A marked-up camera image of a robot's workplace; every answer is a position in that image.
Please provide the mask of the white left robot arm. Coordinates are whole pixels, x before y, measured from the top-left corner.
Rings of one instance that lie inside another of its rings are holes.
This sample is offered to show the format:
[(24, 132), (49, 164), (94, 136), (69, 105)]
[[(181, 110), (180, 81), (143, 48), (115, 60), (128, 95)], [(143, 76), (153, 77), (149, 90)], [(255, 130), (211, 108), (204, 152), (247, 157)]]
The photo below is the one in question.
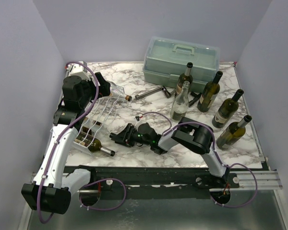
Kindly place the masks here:
[(69, 151), (88, 114), (87, 105), (110, 95), (110, 83), (99, 72), (95, 76), (97, 84), (80, 76), (68, 76), (63, 80), (63, 98), (54, 114), (47, 152), (33, 181), (24, 184), (21, 190), (32, 210), (65, 214), (71, 197), (81, 187), (96, 186), (96, 176), (86, 169), (76, 169), (63, 176)]

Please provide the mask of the clear acrylic wine rack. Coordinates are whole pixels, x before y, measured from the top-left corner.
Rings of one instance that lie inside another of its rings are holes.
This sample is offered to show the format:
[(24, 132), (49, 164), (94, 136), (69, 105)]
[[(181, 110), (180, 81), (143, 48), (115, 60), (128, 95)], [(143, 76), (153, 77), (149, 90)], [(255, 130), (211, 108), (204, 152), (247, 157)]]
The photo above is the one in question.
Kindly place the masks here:
[(110, 93), (108, 96), (102, 94), (92, 111), (85, 117), (78, 136), (74, 140), (74, 147), (84, 153), (102, 152), (111, 157), (115, 151), (103, 146), (99, 138), (106, 134), (109, 125), (106, 124), (116, 105), (123, 105), (129, 101), (125, 89), (113, 82), (110, 82)]

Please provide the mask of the clear glass wine bottle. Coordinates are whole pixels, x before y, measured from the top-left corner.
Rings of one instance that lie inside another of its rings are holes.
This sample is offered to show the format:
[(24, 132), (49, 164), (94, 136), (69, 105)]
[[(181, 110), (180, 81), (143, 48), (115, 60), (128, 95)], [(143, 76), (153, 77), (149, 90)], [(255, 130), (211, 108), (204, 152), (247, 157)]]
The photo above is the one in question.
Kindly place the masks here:
[(187, 113), (189, 108), (189, 86), (190, 82), (185, 81), (182, 85), (180, 94), (175, 97), (170, 112), (170, 117), (173, 121), (180, 121)]

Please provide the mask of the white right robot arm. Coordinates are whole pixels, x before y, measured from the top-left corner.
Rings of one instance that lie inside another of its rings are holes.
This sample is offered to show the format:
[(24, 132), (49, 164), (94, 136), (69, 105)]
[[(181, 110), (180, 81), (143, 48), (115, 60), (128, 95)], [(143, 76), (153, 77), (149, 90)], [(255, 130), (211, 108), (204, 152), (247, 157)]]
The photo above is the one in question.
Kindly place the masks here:
[(148, 123), (138, 123), (129, 123), (118, 134), (110, 133), (110, 139), (128, 148), (135, 144), (147, 145), (151, 151), (159, 155), (167, 153), (176, 145), (182, 145), (199, 154), (208, 166), (210, 175), (207, 179), (200, 176), (198, 184), (221, 188), (228, 183), (229, 169), (214, 152), (214, 133), (210, 126), (183, 117), (176, 126), (161, 135)]

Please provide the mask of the dark green labelled wine bottle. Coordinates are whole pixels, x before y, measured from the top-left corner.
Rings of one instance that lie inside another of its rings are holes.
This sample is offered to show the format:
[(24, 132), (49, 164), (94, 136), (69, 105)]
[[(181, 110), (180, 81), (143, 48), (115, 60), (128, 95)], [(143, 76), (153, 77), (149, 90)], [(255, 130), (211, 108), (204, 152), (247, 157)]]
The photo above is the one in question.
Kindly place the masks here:
[(178, 96), (181, 93), (183, 83), (185, 81), (188, 81), (190, 84), (193, 82), (193, 77), (191, 75), (191, 69), (193, 67), (192, 62), (188, 62), (186, 65), (186, 70), (183, 74), (179, 76), (177, 86), (176, 86), (176, 91), (175, 91), (175, 97)]

